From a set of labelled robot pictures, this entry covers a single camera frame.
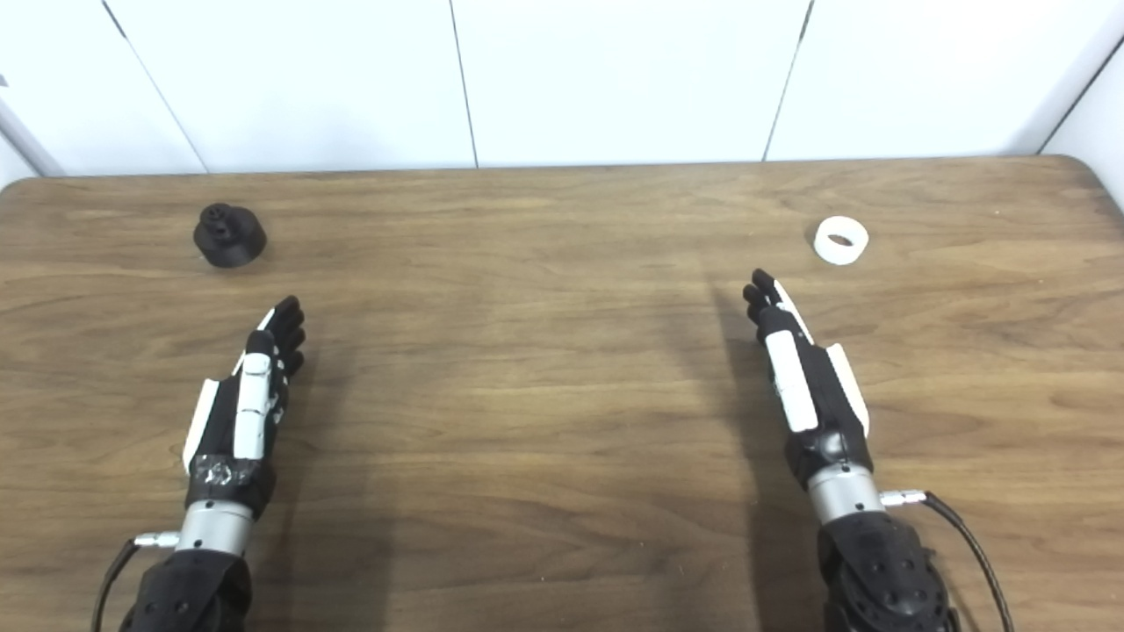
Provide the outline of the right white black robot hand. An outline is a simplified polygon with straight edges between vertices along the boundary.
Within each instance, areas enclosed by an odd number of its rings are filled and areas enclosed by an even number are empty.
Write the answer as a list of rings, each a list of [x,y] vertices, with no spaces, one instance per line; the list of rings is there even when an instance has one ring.
[[[870,415],[847,353],[821,347],[783,285],[755,269],[743,289],[787,425],[785,459],[803,488],[823,470],[874,472]]]

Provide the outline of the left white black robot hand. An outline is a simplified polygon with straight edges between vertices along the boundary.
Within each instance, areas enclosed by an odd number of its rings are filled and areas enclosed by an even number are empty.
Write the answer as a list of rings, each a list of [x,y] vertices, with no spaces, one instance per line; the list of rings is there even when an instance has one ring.
[[[260,520],[277,491],[277,432],[303,364],[305,313],[296,296],[250,332],[233,371],[205,380],[182,449],[185,506],[233,502]]]

